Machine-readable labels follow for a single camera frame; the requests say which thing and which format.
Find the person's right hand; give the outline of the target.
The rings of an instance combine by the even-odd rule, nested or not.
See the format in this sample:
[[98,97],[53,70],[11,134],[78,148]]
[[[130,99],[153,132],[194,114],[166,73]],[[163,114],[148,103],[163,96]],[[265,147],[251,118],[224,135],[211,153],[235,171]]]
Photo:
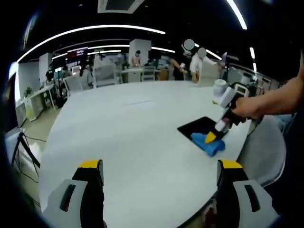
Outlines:
[[258,119],[261,112],[261,102],[258,97],[240,97],[236,100],[236,107],[232,110],[234,114],[245,119]]

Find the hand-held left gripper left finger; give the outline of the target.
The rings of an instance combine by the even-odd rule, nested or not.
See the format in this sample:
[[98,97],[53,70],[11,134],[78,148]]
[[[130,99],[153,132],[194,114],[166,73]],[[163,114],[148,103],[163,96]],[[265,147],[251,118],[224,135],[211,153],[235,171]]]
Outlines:
[[104,228],[103,161],[85,161],[51,192],[42,212],[51,228]]

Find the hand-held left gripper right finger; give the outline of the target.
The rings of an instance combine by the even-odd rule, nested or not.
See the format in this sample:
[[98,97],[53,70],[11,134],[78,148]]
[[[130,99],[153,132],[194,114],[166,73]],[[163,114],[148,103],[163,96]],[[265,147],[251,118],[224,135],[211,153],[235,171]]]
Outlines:
[[279,217],[272,197],[233,160],[218,160],[217,228],[268,228]]

